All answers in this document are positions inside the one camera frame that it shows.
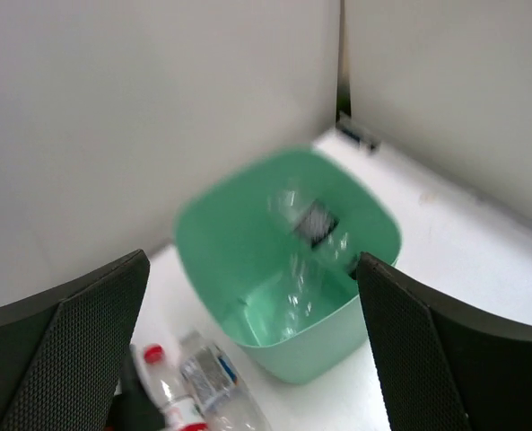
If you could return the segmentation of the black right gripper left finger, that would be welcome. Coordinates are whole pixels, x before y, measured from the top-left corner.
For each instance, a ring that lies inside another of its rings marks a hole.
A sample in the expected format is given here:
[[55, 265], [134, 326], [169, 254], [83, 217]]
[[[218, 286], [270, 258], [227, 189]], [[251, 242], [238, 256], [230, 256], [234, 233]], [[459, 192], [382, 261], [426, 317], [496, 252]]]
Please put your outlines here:
[[0, 430], [102, 430], [150, 273], [136, 250], [0, 307]]

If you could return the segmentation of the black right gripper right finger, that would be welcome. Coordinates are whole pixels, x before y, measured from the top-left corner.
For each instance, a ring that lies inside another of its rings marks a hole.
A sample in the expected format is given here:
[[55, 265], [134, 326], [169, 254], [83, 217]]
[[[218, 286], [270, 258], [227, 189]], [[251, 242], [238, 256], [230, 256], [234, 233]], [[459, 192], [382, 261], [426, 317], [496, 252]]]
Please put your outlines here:
[[393, 430], [532, 430], [532, 326], [364, 252], [356, 281]]

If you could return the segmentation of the clear bottle white cap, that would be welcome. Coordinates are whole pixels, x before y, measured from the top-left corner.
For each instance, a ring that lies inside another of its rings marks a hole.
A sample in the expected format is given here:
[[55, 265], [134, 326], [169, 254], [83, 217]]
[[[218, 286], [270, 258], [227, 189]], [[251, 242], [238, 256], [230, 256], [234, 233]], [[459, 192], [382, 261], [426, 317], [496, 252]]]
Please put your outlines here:
[[317, 260], [298, 252], [290, 257], [281, 294], [281, 340], [296, 336], [331, 313], [326, 299], [326, 275]]

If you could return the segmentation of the clear bottle black label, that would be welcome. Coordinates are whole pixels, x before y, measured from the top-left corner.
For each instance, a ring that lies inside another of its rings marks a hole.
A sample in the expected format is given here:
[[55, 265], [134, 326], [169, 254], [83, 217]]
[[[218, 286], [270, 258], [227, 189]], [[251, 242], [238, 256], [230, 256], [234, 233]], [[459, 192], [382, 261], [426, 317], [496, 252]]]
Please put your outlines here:
[[360, 259], [354, 234], [322, 192], [296, 177], [285, 180], [267, 200], [272, 218], [327, 268], [351, 279]]

